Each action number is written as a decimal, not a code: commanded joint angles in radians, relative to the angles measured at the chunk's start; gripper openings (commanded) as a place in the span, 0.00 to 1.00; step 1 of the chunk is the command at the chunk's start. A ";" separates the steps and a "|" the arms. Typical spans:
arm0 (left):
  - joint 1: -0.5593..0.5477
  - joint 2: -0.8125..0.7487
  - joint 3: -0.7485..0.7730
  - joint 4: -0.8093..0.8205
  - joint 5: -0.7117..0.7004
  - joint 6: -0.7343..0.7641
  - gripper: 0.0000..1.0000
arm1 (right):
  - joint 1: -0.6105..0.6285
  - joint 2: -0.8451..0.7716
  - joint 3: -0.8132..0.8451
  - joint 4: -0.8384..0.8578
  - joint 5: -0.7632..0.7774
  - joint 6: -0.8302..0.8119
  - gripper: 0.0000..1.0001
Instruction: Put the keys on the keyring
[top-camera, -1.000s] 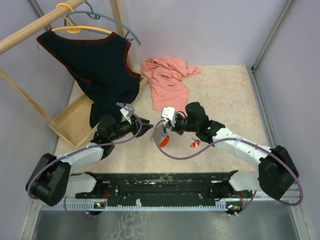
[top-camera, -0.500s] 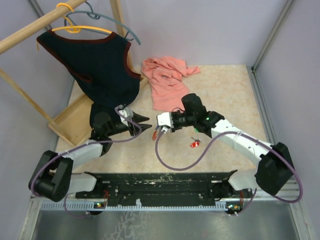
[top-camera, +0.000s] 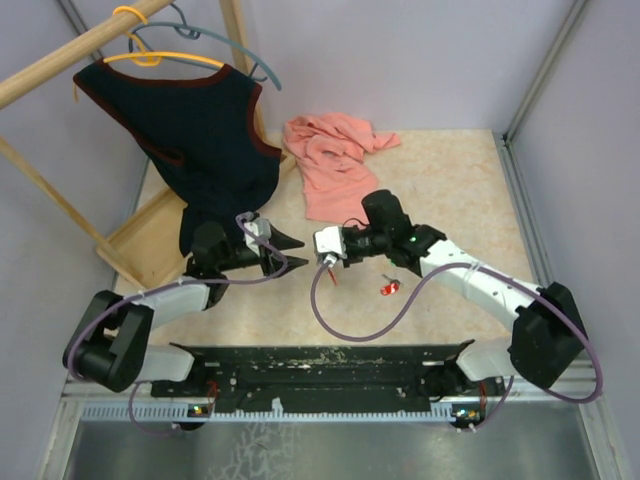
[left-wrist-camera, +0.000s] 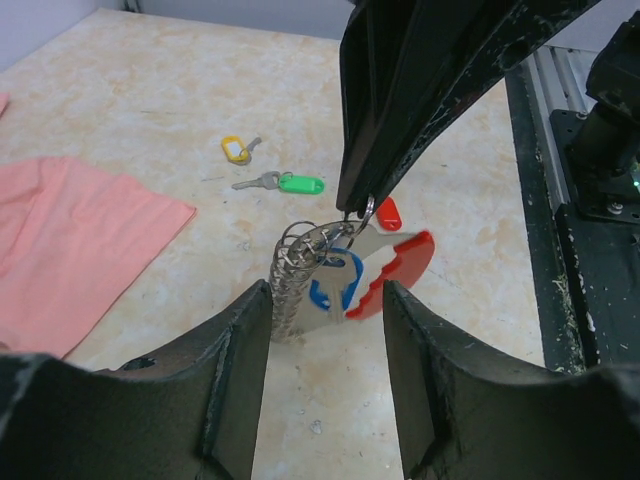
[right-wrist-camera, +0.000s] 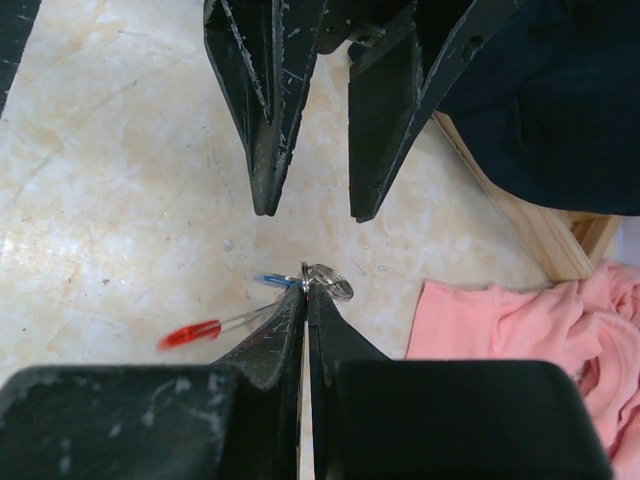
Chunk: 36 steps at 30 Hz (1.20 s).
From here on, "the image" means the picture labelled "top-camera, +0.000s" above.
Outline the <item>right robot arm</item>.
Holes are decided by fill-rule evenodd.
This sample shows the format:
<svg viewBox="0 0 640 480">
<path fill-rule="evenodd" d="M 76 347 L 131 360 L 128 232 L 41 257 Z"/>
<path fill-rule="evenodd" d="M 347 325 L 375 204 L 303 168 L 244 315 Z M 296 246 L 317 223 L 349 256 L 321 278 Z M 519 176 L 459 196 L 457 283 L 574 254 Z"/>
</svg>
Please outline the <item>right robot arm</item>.
<svg viewBox="0 0 640 480">
<path fill-rule="evenodd" d="M 363 227 L 340 229 L 345 264 L 386 256 L 396 266 L 429 277 L 498 320 L 507 338 L 475 340 L 446 372 L 448 387 L 470 395 L 489 377 L 519 375 L 549 389 L 583 351 L 586 332 L 570 290 L 513 279 L 479 261 L 436 228 L 414 224 L 388 190 L 367 195 Z"/>
</svg>

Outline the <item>red key tag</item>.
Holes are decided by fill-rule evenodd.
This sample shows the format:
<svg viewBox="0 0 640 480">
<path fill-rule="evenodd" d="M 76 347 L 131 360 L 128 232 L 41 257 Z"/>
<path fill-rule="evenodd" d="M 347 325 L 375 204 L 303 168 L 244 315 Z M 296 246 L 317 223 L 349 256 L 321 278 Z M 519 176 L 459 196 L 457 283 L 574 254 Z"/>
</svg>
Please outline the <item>red key tag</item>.
<svg viewBox="0 0 640 480">
<path fill-rule="evenodd" d="M 389 296 L 396 293 L 400 289 L 400 283 L 390 282 L 380 289 L 380 294 L 383 296 Z"/>
</svg>

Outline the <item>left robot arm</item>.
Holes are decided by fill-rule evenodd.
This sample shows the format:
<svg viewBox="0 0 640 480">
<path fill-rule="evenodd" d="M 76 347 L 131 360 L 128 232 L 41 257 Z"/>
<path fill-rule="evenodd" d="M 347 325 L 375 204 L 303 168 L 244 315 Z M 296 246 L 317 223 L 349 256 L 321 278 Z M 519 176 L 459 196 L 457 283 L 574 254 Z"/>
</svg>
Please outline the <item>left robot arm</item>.
<svg viewBox="0 0 640 480">
<path fill-rule="evenodd" d="M 116 393 L 139 382 L 172 381 L 186 396 L 201 394 L 207 371 L 182 347 L 149 346 L 152 330 L 213 308 L 234 283 L 229 271 L 257 266 L 262 275 L 256 281 L 265 283 L 307 263 L 289 254 L 304 242 L 268 220 L 240 217 L 238 225 L 244 234 L 239 244 L 227 238 L 220 224 L 201 225 L 185 274 L 170 284 L 130 296 L 96 293 L 64 350 L 62 364 L 69 374 Z"/>
</svg>

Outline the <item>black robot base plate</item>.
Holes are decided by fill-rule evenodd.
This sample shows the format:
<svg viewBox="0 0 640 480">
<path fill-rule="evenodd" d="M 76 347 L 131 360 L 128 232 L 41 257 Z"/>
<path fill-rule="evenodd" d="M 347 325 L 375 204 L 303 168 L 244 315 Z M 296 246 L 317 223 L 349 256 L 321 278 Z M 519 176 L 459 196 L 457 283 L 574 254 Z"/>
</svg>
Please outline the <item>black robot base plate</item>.
<svg viewBox="0 0 640 480">
<path fill-rule="evenodd" d="M 501 394 L 492 378 L 468 379 L 460 345 L 191 347 L 182 382 L 155 381 L 154 398 L 207 397 L 219 413 L 425 413 L 445 397 Z"/>
</svg>

